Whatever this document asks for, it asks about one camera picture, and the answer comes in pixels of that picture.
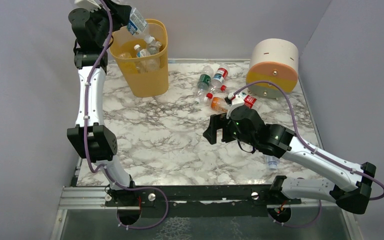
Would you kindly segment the small clear bottle blue cap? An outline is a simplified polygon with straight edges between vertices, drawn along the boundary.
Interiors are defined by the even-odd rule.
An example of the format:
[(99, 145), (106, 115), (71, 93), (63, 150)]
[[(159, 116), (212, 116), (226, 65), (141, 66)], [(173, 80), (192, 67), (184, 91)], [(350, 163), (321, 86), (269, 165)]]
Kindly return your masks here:
[(265, 160), (270, 171), (277, 171), (280, 159), (275, 156), (266, 155)]

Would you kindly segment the clear unlabeled bottle white cap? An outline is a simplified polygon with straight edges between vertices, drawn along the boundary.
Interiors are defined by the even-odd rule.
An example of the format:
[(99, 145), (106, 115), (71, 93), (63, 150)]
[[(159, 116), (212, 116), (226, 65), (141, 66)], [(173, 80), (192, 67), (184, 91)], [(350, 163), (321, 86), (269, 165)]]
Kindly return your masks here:
[(149, 43), (146, 44), (146, 49), (150, 55), (156, 55), (160, 52), (160, 48), (162, 47), (162, 43), (153, 39)]

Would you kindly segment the yellow juice bottle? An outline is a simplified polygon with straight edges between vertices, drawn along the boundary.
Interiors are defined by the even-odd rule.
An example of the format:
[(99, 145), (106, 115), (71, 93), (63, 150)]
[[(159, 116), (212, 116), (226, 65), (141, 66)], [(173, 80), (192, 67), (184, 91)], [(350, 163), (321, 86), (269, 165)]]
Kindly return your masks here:
[(135, 63), (130, 59), (132, 59), (132, 55), (129, 52), (122, 52), (117, 56), (116, 63), (124, 74), (134, 74), (137, 71)]

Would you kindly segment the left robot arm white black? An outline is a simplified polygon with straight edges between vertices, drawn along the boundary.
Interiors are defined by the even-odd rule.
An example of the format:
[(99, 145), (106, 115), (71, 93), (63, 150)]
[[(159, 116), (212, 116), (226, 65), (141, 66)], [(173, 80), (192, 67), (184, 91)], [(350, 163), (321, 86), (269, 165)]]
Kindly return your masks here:
[(117, 138), (106, 126), (103, 89), (112, 34), (128, 25), (132, 7), (119, 0), (76, 0), (69, 15), (75, 35), (74, 65), (79, 79), (79, 108), (67, 138), (92, 173), (102, 172), (113, 191), (133, 192), (135, 183), (122, 167)]

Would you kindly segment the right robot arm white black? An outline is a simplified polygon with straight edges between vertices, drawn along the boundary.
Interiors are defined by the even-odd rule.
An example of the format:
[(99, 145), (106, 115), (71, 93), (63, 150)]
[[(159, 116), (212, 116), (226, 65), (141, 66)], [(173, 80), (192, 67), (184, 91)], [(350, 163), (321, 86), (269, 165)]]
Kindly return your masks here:
[(256, 110), (247, 106), (210, 116), (203, 137), (211, 145), (222, 130), (224, 143), (236, 141), (252, 146), (253, 152), (297, 163), (322, 176), (321, 179), (298, 179), (276, 176), (269, 193), (279, 201), (315, 199), (335, 203), (341, 209), (362, 215), (366, 212), (376, 173), (375, 165), (357, 164), (334, 156), (300, 141), (297, 133), (280, 124), (265, 123)]

